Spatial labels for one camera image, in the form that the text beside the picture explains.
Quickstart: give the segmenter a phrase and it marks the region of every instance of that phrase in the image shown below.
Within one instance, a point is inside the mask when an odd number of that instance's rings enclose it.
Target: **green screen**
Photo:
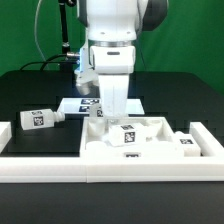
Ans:
[[[1,1],[0,75],[28,62],[41,61],[34,41],[37,4],[38,0]],[[61,53],[59,16],[58,1],[43,0],[38,40],[46,58]],[[76,8],[67,7],[67,20],[72,50],[78,51],[84,41],[84,28],[76,20]],[[170,0],[165,21],[153,32],[140,36],[146,68],[137,48],[135,70],[194,73],[224,94],[223,23],[222,0]]]

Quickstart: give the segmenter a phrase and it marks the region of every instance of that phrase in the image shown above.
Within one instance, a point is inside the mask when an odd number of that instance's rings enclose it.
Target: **black table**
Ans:
[[[2,76],[0,121],[12,122],[13,138],[1,156],[79,156],[83,116],[49,129],[20,126],[20,111],[56,110],[63,97],[81,97],[72,74]],[[129,98],[141,99],[145,116],[166,117],[174,131],[200,121],[224,145],[224,97],[193,74],[133,74]],[[1,224],[223,223],[223,205],[222,182],[0,184]]]

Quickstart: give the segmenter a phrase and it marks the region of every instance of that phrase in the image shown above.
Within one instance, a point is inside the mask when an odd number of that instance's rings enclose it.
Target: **white block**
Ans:
[[[86,182],[86,164],[79,158],[0,158],[0,183]]]
[[[184,156],[200,156],[201,148],[194,140],[191,134],[184,134],[181,132],[175,133],[180,143],[180,147],[184,150]]]
[[[12,137],[11,123],[0,122],[0,153]]]
[[[203,156],[224,156],[223,146],[205,128],[201,122],[190,123],[190,134],[201,147]]]
[[[125,146],[146,142],[145,127],[141,123],[112,125],[109,127],[109,141],[113,146]]]

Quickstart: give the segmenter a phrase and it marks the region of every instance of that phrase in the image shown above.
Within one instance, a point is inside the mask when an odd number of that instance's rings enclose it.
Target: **white base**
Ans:
[[[98,98],[63,98],[58,112],[63,112],[65,114],[89,114],[89,109],[80,112],[80,107],[90,107],[92,104],[83,104],[82,100],[99,100]],[[128,99],[126,105],[127,114],[144,115],[141,101],[139,99]]]
[[[102,122],[105,121],[104,118],[92,118],[85,117],[82,131],[82,139],[80,146],[80,157],[89,160],[113,160],[120,158],[130,158],[140,157],[143,158],[181,158],[184,157],[184,150],[181,148],[181,144],[177,141],[172,129],[167,123],[164,117],[125,117],[123,119],[117,119],[116,125],[133,125],[133,124],[141,124],[143,127],[148,122],[160,122],[162,124],[161,130],[158,135],[154,138],[146,139],[144,136],[147,136],[147,128],[141,130],[140,142],[138,143],[124,143],[123,145],[114,147],[114,145],[110,142],[109,135],[109,125],[110,120],[106,120],[107,123],[105,127],[105,131],[103,134],[98,135],[100,133],[100,129],[102,129]],[[124,139],[122,133],[118,133],[121,137],[121,140]]]
[[[201,123],[191,123],[193,137],[202,128],[200,147],[215,140]],[[143,181],[224,181],[224,157],[0,158],[1,183]]]

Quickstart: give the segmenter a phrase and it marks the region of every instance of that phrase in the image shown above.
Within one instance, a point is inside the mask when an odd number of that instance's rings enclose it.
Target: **white plastic part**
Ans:
[[[54,127],[54,122],[65,120],[62,112],[53,112],[51,109],[20,112],[23,130]]]
[[[203,156],[224,157],[223,146],[214,138],[214,136],[201,122],[191,122],[190,134],[201,147]]]
[[[146,133],[147,133],[147,138],[153,138],[156,137],[159,132],[161,131],[163,126],[162,120],[159,119],[147,119],[146,120]]]
[[[99,84],[103,115],[126,116],[129,75],[99,75]]]
[[[92,46],[90,62],[98,74],[130,74],[134,71],[135,47]]]
[[[92,136],[102,136],[105,133],[106,120],[104,118],[91,118],[88,123],[88,133]]]
[[[93,104],[89,109],[90,117],[103,117],[103,111],[100,103]]]
[[[191,134],[176,132],[175,135],[184,150],[184,156],[201,156],[201,148]]]
[[[0,153],[12,137],[11,123],[0,122]]]
[[[131,119],[139,121],[144,118]],[[87,123],[84,122],[83,129],[87,129],[86,125]],[[204,128],[200,129],[200,123],[197,125],[199,128],[194,129],[197,130],[196,133],[200,130],[205,131]],[[195,122],[191,124],[191,132],[192,128],[195,128]],[[170,130],[169,125],[162,126],[163,135],[160,133],[160,137],[167,136],[167,139],[163,142],[160,141],[160,145],[153,139],[153,147],[152,145],[148,147],[151,143],[146,142],[143,145],[140,144],[138,148],[132,148],[131,153],[141,152],[138,157],[116,154],[116,149],[108,148],[105,137],[88,136],[88,133],[84,131],[81,147],[88,140],[85,150],[88,150],[88,154],[91,156],[86,155],[81,158],[0,158],[0,182],[224,181],[224,160],[219,153],[214,156],[200,157],[183,157],[181,154],[175,154],[181,153],[183,150],[173,148],[175,141],[172,134],[169,136]]]
[[[131,41],[136,39],[137,0],[88,0],[89,39]]]
[[[141,123],[109,126],[109,142],[113,146],[142,144],[146,142],[146,135]]]
[[[65,114],[89,114],[89,108],[80,110],[80,108],[92,106],[90,103],[88,105],[83,104],[84,99],[94,103],[101,102],[98,98],[63,98],[57,111]],[[127,99],[125,114],[144,115],[145,112],[140,99]]]
[[[92,125],[92,122],[96,120],[105,122],[104,118],[86,117],[84,119],[80,147],[81,158],[98,161],[102,159],[113,160],[135,157],[141,159],[153,157],[184,157],[184,151],[179,147],[180,144],[177,142],[165,118],[127,117],[113,121],[108,119],[106,120],[107,125],[105,126],[103,135],[98,135],[98,132],[96,134],[93,133],[92,128],[90,131],[90,124]],[[149,123],[158,124],[160,122],[162,126],[158,135],[155,138],[146,138],[148,129],[145,128],[145,125]],[[125,142],[126,132],[135,132],[134,142]]]

